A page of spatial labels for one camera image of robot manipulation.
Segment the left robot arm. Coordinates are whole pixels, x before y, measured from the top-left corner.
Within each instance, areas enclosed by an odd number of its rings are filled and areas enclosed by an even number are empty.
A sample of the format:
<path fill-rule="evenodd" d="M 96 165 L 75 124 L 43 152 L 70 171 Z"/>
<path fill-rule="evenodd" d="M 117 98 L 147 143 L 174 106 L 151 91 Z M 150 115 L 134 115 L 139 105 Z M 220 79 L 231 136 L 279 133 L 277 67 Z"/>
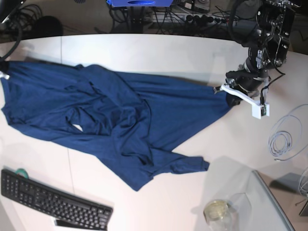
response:
<path fill-rule="evenodd" d="M 214 92 L 226 92 L 228 106 L 245 101 L 252 107 L 252 116 L 261 119 L 270 115 L 266 101 L 267 90 L 273 82 L 270 70 L 280 72 L 290 46 L 290 33 L 295 18 L 295 4 L 290 0 L 263 0 L 256 13 L 256 27 L 247 36 L 237 36 L 233 21 L 238 7 L 237 0 L 230 12 L 228 33 L 233 41 L 248 48 L 248 57 L 237 71 L 226 73 L 225 83 Z"/>

